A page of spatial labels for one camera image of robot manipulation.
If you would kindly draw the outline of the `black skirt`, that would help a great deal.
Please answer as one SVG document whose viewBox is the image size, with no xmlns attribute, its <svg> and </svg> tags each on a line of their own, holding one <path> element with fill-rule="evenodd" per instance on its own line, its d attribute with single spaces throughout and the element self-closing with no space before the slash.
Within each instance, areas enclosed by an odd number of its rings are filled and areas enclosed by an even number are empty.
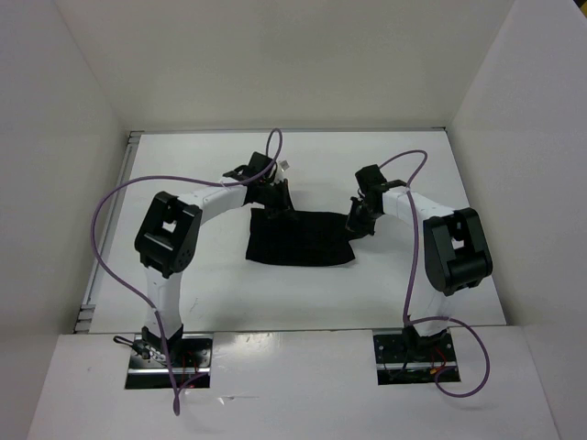
<svg viewBox="0 0 587 440">
<path fill-rule="evenodd" d="M 346 216 L 332 212 L 250 210 L 249 261 L 273 266 L 332 267 L 355 259 Z"/>
</svg>

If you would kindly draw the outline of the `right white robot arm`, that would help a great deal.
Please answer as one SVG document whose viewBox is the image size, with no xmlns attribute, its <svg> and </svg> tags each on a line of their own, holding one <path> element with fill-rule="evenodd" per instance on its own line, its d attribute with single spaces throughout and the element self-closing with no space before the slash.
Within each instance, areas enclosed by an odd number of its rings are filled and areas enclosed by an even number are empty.
<svg viewBox="0 0 587 440">
<path fill-rule="evenodd" d="M 446 334 L 454 295 L 477 287 L 492 274 L 493 261 L 481 219 L 472 208 L 454 209 L 411 192 L 401 180 L 387 181 L 376 165 L 355 173 L 359 195 L 351 199 L 350 238 L 375 233 L 376 220 L 393 216 L 416 228 L 416 266 L 408 276 L 402 349 L 424 359 Z"/>
</svg>

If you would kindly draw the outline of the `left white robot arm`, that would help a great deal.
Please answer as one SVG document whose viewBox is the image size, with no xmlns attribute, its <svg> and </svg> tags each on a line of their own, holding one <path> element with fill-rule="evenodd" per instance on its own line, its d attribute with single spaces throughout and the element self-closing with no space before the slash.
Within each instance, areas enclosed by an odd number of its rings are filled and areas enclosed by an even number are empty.
<svg viewBox="0 0 587 440">
<path fill-rule="evenodd" d="M 272 214 L 294 209 L 282 164 L 259 152 L 226 172 L 218 185 L 173 195 L 158 192 L 135 239 L 147 277 L 147 298 L 158 316 L 147 319 L 141 338 L 152 358 L 165 367 L 183 354 L 180 292 L 183 271 L 195 256 L 201 226 L 246 204 L 261 204 Z"/>
</svg>

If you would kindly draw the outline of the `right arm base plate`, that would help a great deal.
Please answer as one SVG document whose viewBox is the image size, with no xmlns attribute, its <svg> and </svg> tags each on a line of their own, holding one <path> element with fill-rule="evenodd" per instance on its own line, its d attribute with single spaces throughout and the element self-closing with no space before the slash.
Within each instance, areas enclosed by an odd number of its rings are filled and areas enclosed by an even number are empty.
<svg viewBox="0 0 587 440">
<path fill-rule="evenodd" d="M 400 330 L 372 335 L 379 386 L 460 382 L 457 357 L 450 334 L 444 334 L 432 347 L 410 350 Z"/>
</svg>

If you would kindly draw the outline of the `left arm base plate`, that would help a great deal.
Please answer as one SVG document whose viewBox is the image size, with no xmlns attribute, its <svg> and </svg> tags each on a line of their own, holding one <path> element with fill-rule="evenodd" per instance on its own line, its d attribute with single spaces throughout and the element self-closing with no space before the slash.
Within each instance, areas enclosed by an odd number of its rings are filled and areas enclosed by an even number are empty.
<svg viewBox="0 0 587 440">
<path fill-rule="evenodd" d="M 159 390 L 172 387 L 163 353 L 142 340 L 115 336 L 118 344 L 130 348 L 126 390 Z M 184 334 L 178 354 L 172 354 L 173 376 L 178 386 L 187 382 L 186 389 L 208 389 L 212 367 L 212 334 Z"/>
</svg>

